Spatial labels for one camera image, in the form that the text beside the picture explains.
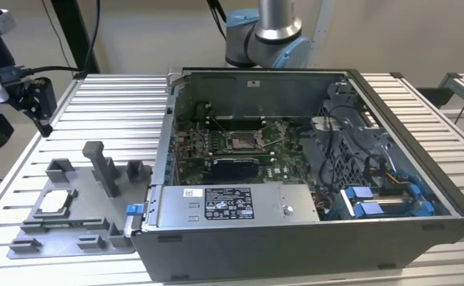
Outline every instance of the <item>yellow wire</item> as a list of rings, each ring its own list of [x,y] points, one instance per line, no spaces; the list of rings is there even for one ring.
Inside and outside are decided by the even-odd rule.
[[[396,184],[400,184],[398,180],[395,180],[395,178],[388,174],[387,171],[384,171],[384,175],[387,175],[387,177],[391,179],[391,181]]]

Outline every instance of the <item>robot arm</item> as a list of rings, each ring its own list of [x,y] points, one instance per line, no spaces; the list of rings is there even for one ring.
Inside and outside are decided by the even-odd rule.
[[[304,67],[310,40],[300,37],[302,21],[292,0],[257,0],[257,9],[227,17],[225,62],[233,67]]]
[[[14,28],[14,21],[6,10],[0,10],[0,103],[6,103],[13,109],[23,113],[33,121],[41,136],[47,137],[51,132],[49,119],[56,110],[56,99],[51,82],[46,77],[30,79],[35,72],[45,68],[23,69],[15,66],[10,51],[1,35]],[[0,131],[9,137],[13,128],[0,113]]]

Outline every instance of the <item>aluminum extrusion table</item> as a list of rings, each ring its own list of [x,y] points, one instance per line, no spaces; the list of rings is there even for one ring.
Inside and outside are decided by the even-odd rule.
[[[387,73],[363,77],[464,193],[464,133],[404,79]],[[116,164],[142,160],[153,166],[165,97],[164,76],[98,74],[70,83],[50,137],[34,135],[0,184],[0,285],[160,285],[149,280],[136,253],[9,260],[6,245],[46,182],[43,170],[51,158],[65,157],[74,166],[89,166],[80,150],[86,140],[101,140],[104,154]],[[404,269],[199,285],[340,284],[464,285],[464,239],[434,246]]]

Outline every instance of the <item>gray plastic stand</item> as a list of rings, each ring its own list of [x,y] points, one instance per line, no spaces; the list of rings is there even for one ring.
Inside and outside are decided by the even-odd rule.
[[[122,235],[129,204],[146,199],[149,166],[129,161],[114,167],[102,156],[102,142],[86,142],[82,154],[93,167],[72,167],[68,159],[53,159],[49,181],[9,244],[10,259],[132,253]],[[41,203],[51,191],[66,191],[57,211],[42,212]]]

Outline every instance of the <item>label sticker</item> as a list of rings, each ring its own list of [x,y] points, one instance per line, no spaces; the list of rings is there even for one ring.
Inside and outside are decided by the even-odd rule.
[[[203,189],[183,189],[183,196],[184,197],[201,197],[203,196]]]
[[[205,219],[253,219],[249,188],[205,189]]]
[[[260,81],[259,80],[249,80],[247,81],[247,87],[248,88],[259,88],[260,86]]]

